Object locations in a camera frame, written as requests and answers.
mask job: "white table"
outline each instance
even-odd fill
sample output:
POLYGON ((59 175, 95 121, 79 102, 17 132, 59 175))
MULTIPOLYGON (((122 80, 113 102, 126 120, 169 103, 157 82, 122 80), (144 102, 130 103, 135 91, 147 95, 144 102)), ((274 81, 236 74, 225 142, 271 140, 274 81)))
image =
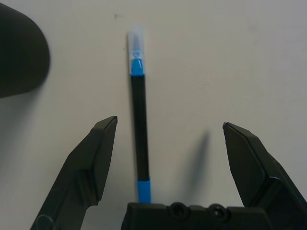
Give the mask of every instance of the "white table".
POLYGON ((153 202, 242 205, 224 121, 260 137, 307 198, 306 1, 2 3, 38 24, 52 62, 40 89, 0 99, 0 229, 30 228, 68 154, 111 115, 118 126, 105 192, 82 229, 120 229, 136 201, 126 32, 137 23, 146 28, 153 202))

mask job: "marker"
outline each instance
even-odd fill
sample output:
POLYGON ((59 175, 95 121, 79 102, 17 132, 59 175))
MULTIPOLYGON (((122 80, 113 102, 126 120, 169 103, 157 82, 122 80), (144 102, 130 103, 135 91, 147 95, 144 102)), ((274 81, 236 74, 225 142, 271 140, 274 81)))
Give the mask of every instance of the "marker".
POLYGON ((150 176, 148 163, 145 68, 143 30, 133 28, 128 34, 129 67, 132 88, 135 150, 138 171, 138 195, 140 203, 150 203, 150 176))

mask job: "translucent cap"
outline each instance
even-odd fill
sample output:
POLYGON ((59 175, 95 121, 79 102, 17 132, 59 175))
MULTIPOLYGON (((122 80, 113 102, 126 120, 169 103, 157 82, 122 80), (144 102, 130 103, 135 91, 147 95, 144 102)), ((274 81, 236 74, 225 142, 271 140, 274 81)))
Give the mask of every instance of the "translucent cap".
POLYGON ((144 39, 143 28, 140 26, 133 27, 128 33, 128 46, 129 46, 129 68, 130 74, 131 66, 135 60, 142 63, 144 72, 144 39))

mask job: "blue marker cap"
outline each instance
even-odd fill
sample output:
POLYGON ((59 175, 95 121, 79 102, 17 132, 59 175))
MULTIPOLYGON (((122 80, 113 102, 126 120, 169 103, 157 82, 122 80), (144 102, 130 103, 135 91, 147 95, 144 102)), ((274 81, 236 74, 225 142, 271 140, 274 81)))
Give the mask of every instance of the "blue marker cap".
POLYGON ((129 31, 128 46, 130 75, 144 76, 144 39, 141 27, 133 27, 129 31))
POLYGON ((150 204, 150 179, 148 181, 138 181, 139 203, 150 204))

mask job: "black object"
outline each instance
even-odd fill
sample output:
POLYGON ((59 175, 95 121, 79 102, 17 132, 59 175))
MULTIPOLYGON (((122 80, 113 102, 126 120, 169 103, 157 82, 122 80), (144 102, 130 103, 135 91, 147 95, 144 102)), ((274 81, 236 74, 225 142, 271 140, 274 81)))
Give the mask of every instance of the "black object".
POLYGON ((131 76, 138 181, 149 180, 145 76, 131 76))
POLYGON ((170 207, 129 203, 122 230, 273 230, 265 211, 258 207, 211 205, 170 207))
MULTIPOLYGON (((111 117, 97 123, 69 155, 32 230, 80 229, 86 209, 101 199, 116 122, 111 117)), ((248 130, 230 123, 223 129, 230 169, 245 207, 129 203, 122 230, 307 229, 307 203, 282 166, 248 130)))
POLYGON ((98 205, 106 184, 117 117, 98 122, 67 157, 31 230, 80 229, 88 207, 98 205))
POLYGON ((29 92, 49 70, 46 39, 24 14, 0 3, 0 98, 29 92))
POLYGON ((258 137, 225 123, 230 170, 245 207, 263 208, 275 229, 307 229, 307 203, 258 137))

